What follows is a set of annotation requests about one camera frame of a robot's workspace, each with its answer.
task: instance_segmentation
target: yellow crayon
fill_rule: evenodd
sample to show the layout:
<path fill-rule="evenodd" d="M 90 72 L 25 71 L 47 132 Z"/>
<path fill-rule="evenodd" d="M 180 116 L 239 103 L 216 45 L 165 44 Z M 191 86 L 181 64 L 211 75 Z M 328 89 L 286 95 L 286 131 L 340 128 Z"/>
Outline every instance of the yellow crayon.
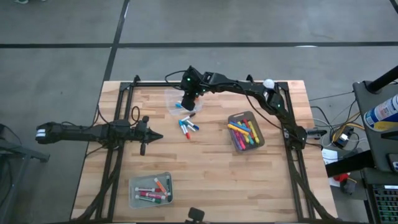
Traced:
<path fill-rule="evenodd" d="M 249 140 L 249 138 L 248 138 L 248 135 L 244 135 L 243 137 L 244 137 L 244 140 L 245 140 L 247 143 L 250 142 L 250 140 Z"/>
<path fill-rule="evenodd" d="M 244 135 L 248 135 L 249 134 L 247 131 L 243 131 L 242 129 L 237 128 L 237 127 L 233 126 L 232 124 L 228 124 L 228 127 L 233 129 L 233 130 L 235 130 L 235 131 L 239 131 L 240 133 L 242 133 Z"/>
<path fill-rule="evenodd" d="M 256 140 L 256 143 L 259 144 L 259 143 L 260 143 L 260 139 L 259 139 L 259 137 L 257 136 L 256 130 L 254 130 L 253 124 L 251 123 L 251 121 L 249 121 L 248 123 L 249 123 L 249 126 L 250 126 L 250 128 L 251 128 L 251 131 L 253 132 L 254 140 Z"/>

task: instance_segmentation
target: keyboard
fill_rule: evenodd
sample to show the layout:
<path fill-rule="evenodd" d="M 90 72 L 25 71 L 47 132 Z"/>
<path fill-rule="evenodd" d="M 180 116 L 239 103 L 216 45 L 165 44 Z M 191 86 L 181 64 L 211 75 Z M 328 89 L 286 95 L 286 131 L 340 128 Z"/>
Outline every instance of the keyboard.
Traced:
<path fill-rule="evenodd" d="M 398 223 L 398 186 L 373 185 L 372 187 L 380 222 Z"/>

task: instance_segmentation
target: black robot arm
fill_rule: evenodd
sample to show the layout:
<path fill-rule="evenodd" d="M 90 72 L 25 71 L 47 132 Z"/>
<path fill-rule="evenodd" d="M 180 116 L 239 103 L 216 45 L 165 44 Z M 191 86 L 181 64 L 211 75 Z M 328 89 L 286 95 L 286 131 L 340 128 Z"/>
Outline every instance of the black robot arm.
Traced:
<path fill-rule="evenodd" d="M 129 121 L 125 119 L 89 127 L 48 122 L 36 128 L 36 141 L 39 144 L 50 144 L 61 140 L 96 141 L 108 149 L 118 147 L 120 141 L 139 141 L 142 143 L 143 156 L 145 144 L 163 137 L 147 128 L 148 120 L 148 116 L 144 116 L 135 127 L 131 127 Z"/>
<path fill-rule="evenodd" d="M 264 84 L 254 83 L 252 80 L 241 82 L 231 80 L 219 73 L 205 72 L 201 74 L 190 66 L 183 74 L 180 88 L 185 92 L 182 106 L 187 110 L 193 110 L 196 97 L 203 96 L 208 91 L 212 93 L 230 91 L 252 96 L 259 102 L 262 109 L 279 119 L 286 134 L 293 136 L 289 141 L 292 149 L 305 147 L 307 132 L 303 127 L 297 126 L 293 116 L 286 110 L 284 99 L 281 94 L 276 92 L 272 80 L 265 81 Z"/>

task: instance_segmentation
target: gray plastic tray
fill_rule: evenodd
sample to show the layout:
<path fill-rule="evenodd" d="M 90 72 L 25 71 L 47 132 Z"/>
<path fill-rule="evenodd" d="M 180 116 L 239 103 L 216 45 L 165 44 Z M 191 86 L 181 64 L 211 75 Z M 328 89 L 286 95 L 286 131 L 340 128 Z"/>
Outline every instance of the gray plastic tray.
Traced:
<path fill-rule="evenodd" d="M 157 177 L 162 183 L 163 187 L 169 191 L 167 188 L 167 181 L 166 181 L 166 176 L 170 176 L 170 185 L 171 187 L 171 201 L 169 202 L 167 200 L 162 200 L 162 203 L 154 203 L 154 202 L 146 202 L 143 200 L 136 199 L 135 196 L 139 194 L 139 192 L 135 191 L 136 187 L 146 187 L 146 188 L 159 188 L 154 179 Z M 159 194 L 159 195 L 164 195 L 163 192 L 151 192 L 153 194 Z M 147 208 L 147 207 L 153 207 L 153 206 L 159 206 L 159 205 L 167 205 L 169 203 L 173 202 L 173 178 L 171 173 L 169 172 L 164 172 L 163 174 L 157 174 L 157 175 L 148 175 L 148 176 L 143 176 L 143 177 L 133 177 L 129 180 L 129 205 L 131 208 Z"/>

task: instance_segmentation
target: crayon bin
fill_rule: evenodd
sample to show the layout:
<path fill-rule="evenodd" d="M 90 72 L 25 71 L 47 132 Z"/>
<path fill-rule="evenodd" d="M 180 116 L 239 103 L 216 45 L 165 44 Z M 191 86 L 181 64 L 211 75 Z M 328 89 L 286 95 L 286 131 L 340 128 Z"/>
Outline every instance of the crayon bin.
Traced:
<path fill-rule="evenodd" d="M 169 202 L 167 200 L 167 197 L 165 200 L 162 200 L 162 203 L 154 203 L 154 202 L 146 202 L 143 200 L 136 199 L 135 196 L 139 195 L 139 192 L 135 191 L 136 187 L 147 187 L 147 188 L 159 188 L 154 179 L 157 177 L 162 183 L 162 185 L 167 189 L 167 181 L 166 181 L 166 176 L 170 176 L 170 185 L 172 186 L 172 196 L 174 198 L 173 194 L 173 178 L 171 173 L 169 172 L 164 172 L 162 174 L 157 174 L 157 175 L 147 175 L 147 176 L 142 176 L 142 177 L 133 177 L 129 180 L 129 205 L 131 208 L 147 208 L 147 207 L 153 207 L 153 206 L 160 206 L 160 205 L 167 205 Z M 158 195 L 164 195 L 163 192 L 150 192 L 152 194 L 158 194 Z"/>
<path fill-rule="evenodd" d="M 242 122 L 244 119 L 246 119 L 247 121 L 251 121 L 251 123 L 253 125 L 253 128 L 254 128 L 254 130 L 255 130 L 255 132 L 257 134 L 257 137 L 259 138 L 259 143 L 256 143 L 254 139 L 253 139 L 254 144 L 250 144 L 250 143 L 247 143 L 246 141 L 243 141 L 246 149 L 245 150 L 240 150 L 239 146 L 236 144 L 236 141 L 234 140 L 235 139 L 234 136 L 233 136 L 233 135 L 235 135 L 234 131 L 232 129 L 228 128 L 229 133 L 231 135 L 231 140 L 232 140 L 233 145 L 235 147 L 235 150 L 237 152 L 251 151 L 253 149 L 257 149 L 258 147 L 261 147 L 261 146 L 264 145 L 264 138 L 262 137 L 262 134 L 261 134 L 260 128 L 259 128 L 259 126 L 257 124 L 256 118 L 254 117 L 254 114 L 251 111 L 245 111 L 245 112 L 242 112 L 242 113 L 233 114 L 233 115 L 229 116 L 228 117 L 228 124 L 229 124 L 230 121 L 232 121 L 234 123 L 238 123 L 238 122 Z"/>

